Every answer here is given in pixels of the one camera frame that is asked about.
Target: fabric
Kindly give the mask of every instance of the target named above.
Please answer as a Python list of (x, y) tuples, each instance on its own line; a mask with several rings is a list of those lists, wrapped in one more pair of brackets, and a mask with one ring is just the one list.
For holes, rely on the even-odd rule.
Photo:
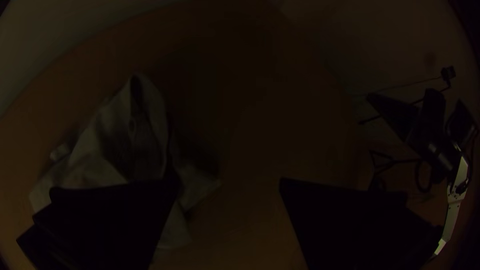
[(88, 126), (74, 136), (76, 140), (70, 139), (51, 153), (54, 165), (29, 195), (34, 211), (50, 204), (52, 187), (99, 188), (161, 179), (169, 152), (182, 191), (171, 209), (158, 248), (171, 249), (189, 243), (183, 212), (220, 182), (182, 159), (169, 131), (160, 91), (142, 74), (131, 77), (105, 102)]

